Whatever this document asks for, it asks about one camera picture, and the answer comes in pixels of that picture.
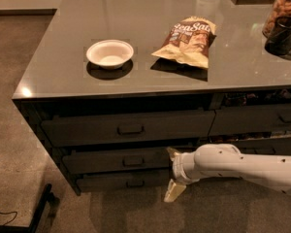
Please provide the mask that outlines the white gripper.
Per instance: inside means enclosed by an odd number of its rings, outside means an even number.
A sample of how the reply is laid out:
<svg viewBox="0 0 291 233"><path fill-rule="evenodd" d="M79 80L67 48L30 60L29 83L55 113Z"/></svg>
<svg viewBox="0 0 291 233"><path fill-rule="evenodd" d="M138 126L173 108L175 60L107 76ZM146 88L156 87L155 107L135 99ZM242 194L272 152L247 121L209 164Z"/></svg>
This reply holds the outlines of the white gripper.
<svg viewBox="0 0 291 233"><path fill-rule="evenodd" d="M193 153L181 153L180 151L167 147L166 151L173 161L173 175L175 180L170 180L164 197L166 203L172 203L186 189L186 184L192 184L199 179L195 177L195 162Z"/></svg>

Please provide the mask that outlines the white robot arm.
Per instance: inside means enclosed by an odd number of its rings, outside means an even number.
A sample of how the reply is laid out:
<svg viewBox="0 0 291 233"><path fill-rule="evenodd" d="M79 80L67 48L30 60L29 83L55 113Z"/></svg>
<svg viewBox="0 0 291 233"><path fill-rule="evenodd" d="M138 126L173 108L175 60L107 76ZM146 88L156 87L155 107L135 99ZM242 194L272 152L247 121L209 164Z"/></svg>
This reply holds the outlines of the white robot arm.
<svg viewBox="0 0 291 233"><path fill-rule="evenodd" d="M172 161L164 201L174 202L189 184L206 178L241 178L291 196L291 156L245 154L231 144L205 144L192 152L167 148Z"/></svg>

